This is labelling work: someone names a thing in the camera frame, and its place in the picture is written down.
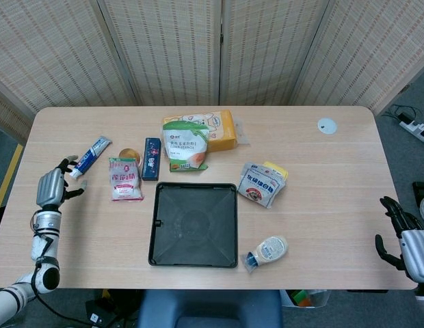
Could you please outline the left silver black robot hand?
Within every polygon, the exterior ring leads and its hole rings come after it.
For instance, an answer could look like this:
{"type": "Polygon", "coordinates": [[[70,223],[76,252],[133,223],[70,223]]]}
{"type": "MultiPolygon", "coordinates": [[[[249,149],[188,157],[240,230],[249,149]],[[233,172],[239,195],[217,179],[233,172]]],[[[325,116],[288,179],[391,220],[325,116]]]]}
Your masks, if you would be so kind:
{"type": "Polygon", "coordinates": [[[87,187],[84,180],[78,189],[68,191],[68,183],[64,179],[65,173],[71,173],[70,166],[77,164],[77,155],[67,156],[58,166],[42,176],[38,183],[36,204],[42,210],[57,211],[65,200],[82,195],[87,187]]]}

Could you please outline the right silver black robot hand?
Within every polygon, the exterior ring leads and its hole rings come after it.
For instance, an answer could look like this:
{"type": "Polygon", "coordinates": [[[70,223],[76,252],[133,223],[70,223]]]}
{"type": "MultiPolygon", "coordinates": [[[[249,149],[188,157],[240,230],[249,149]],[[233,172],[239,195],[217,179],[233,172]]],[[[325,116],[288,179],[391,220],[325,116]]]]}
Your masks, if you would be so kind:
{"type": "Polygon", "coordinates": [[[380,203],[386,209],[386,216],[390,218],[401,255],[396,257],[389,254],[379,234],[375,235],[377,254],[397,270],[405,272],[413,282],[424,284],[424,225],[393,198],[384,196],[380,198],[380,203]]]}

